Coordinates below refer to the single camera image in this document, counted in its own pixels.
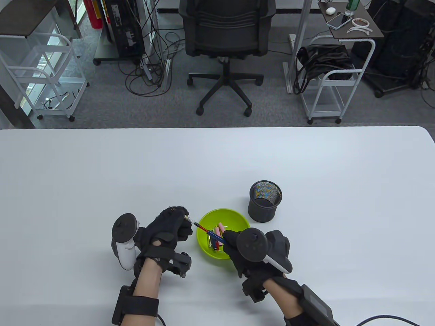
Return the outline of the person's right hand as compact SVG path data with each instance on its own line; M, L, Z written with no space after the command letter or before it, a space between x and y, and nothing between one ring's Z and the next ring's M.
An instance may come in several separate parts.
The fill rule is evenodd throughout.
M226 230L223 233L225 244L223 250L232 260L238 276L245 276L252 283L252 286L260 290L266 290L265 283L275 277L284 277L277 268L264 262L250 262L246 260L237 249L239 232Z

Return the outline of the person's left hand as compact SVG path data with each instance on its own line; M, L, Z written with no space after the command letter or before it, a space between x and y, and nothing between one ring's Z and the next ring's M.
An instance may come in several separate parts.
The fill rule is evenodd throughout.
M178 242L192 235L192 224L185 219L189 211L183 206L163 210L147 227L139 227L134 237L135 245L144 254L151 247L175 250Z

